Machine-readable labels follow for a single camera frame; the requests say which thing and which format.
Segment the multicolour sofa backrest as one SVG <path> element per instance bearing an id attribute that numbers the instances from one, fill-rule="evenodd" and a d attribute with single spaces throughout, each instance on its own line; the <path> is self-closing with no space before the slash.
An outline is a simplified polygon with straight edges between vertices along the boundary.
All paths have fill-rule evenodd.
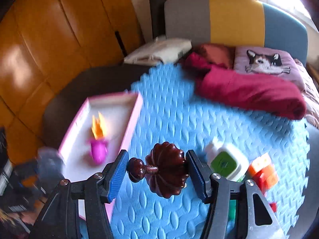
<path id="1" fill-rule="evenodd" d="M 305 26 L 272 5 L 255 0 L 167 0 L 164 13 L 167 38 L 189 39 L 194 46 L 266 47 L 307 61 Z"/>

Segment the magenta plastic funnel cup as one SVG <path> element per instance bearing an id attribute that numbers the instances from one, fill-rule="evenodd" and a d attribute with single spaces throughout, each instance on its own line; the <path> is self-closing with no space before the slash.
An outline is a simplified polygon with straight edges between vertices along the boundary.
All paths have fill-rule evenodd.
<path id="1" fill-rule="evenodd" d="M 100 165 L 106 159 L 108 154 L 107 145 L 108 140 L 103 139 L 90 139 L 89 143 L 91 145 L 91 157 L 96 165 Z"/>

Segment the pink cat pillow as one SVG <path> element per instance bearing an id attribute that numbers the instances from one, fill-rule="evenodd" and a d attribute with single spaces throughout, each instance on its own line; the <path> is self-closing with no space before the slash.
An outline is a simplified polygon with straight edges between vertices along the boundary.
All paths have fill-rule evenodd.
<path id="1" fill-rule="evenodd" d="M 235 49 L 234 70 L 244 74 L 268 74 L 294 83 L 305 90 L 298 64 L 282 50 L 255 46 L 238 46 Z"/>

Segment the green white plug-in device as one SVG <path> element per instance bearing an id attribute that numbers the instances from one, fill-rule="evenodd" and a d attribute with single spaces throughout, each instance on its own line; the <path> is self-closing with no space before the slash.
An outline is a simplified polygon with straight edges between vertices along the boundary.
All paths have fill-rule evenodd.
<path id="1" fill-rule="evenodd" d="M 248 158 L 233 144 L 217 137 L 204 149 L 208 166 L 230 181 L 241 182 L 249 167 Z"/>

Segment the pink white tray box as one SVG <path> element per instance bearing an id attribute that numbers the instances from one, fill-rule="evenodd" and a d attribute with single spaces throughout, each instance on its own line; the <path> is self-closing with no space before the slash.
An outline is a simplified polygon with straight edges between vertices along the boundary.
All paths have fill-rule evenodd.
<path id="1" fill-rule="evenodd" d="M 88 97 L 70 124 L 60 146 L 63 175 L 71 182 L 86 180 L 128 150 L 143 98 L 121 92 Z"/>

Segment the dark brown pumpkin lid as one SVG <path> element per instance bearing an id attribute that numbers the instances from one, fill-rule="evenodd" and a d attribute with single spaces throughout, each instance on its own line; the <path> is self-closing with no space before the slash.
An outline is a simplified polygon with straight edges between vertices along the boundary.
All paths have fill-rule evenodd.
<path id="1" fill-rule="evenodd" d="M 145 161 L 131 158 L 127 172 L 132 182 L 146 179 L 151 192 L 166 199 L 179 195 L 189 177 L 184 151 L 167 141 L 155 144 Z"/>

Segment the green plastic tube piece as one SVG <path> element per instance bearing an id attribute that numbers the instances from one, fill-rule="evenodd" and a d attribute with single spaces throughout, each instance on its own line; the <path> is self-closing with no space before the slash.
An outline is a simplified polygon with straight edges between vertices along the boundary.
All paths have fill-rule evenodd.
<path id="1" fill-rule="evenodd" d="M 229 201 L 228 221 L 234 221 L 236 219 L 236 200 Z"/>

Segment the maroon red cloth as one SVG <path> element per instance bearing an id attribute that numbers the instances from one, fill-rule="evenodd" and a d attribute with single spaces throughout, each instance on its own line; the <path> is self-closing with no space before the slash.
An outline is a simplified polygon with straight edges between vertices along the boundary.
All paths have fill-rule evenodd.
<path id="1" fill-rule="evenodd" d="M 297 86 L 266 74 L 240 74 L 192 52 L 182 66 L 196 75 L 195 92 L 206 99 L 245 110 L 301 120 L 307 105 Z"/>

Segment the blue foam puzzle mat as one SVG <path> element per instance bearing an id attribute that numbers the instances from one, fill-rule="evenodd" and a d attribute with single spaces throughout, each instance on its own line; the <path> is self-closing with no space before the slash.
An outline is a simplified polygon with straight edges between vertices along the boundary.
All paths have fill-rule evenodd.
<path id="1" fill-rule="evenodd" d="M 140 118 L 129 155 L 145 159 L 156 143 L 170 142 L 192 149 L 200 160 L 222 173 L 266 158 L 278 183 L 266 197 L 276 203 L 276 217 L 284 233 L 298 220 L 309 169 L 309 133 L 305 120 L 289 120 L 261 111 L 243 111 L 203 99 L 195 82 L 172 64 L 152 68 L 130 89 L 143 97 Z M 115 199 L 111 229 L 115 238 L 199 238 L 208 205 L 196 195 L 191 180 L 178 196 L 168 199 L 151 192 L 146 180 L 125 177 Z"/>

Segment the red puzzle block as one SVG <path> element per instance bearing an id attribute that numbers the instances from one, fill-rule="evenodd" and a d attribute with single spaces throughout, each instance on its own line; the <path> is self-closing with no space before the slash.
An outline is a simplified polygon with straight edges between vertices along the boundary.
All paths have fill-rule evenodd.
<path id="1" fill-rule="evenodd" d="M 273 210 L 273 212 L 276 213 L 277 212 L 277 203 L 271 202 L 271 203 L 269 203 L 269 205 L 270 205 L 271 209 Z"/>

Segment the small orange plastic piece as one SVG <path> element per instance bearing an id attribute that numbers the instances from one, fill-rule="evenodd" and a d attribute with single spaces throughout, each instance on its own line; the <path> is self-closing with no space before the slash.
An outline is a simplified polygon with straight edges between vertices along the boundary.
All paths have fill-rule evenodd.
<path id="1" fill-rule="evenodd" d="M 106 120 L 102 113 L 99 112 L 98 117 L 92 116 L 91 130 L 96 140 L 106 138 L 108 135 Z"/>

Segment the white cloth bag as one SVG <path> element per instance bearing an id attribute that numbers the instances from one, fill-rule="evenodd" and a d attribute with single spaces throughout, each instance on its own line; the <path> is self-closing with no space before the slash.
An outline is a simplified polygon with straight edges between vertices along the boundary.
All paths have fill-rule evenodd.
<path id="1" fill-rule="evenodd" d="M 192 49 L 189 39 L 157 37 L 124 58 L 125 64 L 156 66 L 175 63 Z"/>

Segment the pink striped blanket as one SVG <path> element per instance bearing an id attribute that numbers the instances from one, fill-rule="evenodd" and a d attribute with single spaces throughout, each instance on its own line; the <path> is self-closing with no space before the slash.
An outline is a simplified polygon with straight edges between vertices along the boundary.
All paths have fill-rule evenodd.
<path id="1" fill-rule="evenodd" d="M 318 90 L 307 72 L 304 65 L 298 60 L 294 59 L 300 75 L 305 83 L 305 89 L 302 91 L 303 99 L 306 103 L 307 110 L 305 114 L 306 120 L 312 124 L 312 126 L 318 129 L 319 126 L 319 104 L 318 104 Z"/>

